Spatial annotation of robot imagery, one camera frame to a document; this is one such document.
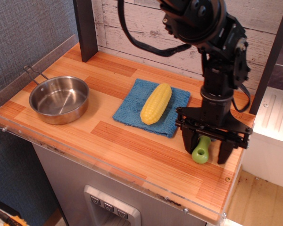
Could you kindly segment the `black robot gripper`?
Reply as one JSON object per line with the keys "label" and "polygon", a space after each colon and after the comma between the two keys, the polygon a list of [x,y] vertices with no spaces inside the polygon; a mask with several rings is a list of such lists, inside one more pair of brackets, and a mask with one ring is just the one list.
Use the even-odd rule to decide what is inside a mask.
{"label": "black robot gripper", "polygon": [[218,164],[225,164],[234,148],[248,148],[252,128],[231,114],[233,94],[214,96],[202,94],[201,107],[178,107],[175,121],[182,131],[185,150],[192,154],[199,135],[220,140]]}

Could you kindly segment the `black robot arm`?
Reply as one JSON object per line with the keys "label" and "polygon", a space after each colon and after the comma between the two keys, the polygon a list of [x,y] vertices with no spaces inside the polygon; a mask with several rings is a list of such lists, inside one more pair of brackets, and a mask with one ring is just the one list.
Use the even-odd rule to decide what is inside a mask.
{"label": "black robot arm", "polygon": [[162,0],[160,8],[165,12],[166,30],[201,54],[201,107],[176,109],[184,147],[192,153],[200,135],[220,140],[218,164],[224,164],[233,149],[248,147],[252,133],[231,113],[236,107],[234,91],[249,94],[243,84],[250,72],[245,30],[227,13],[222,0]]}

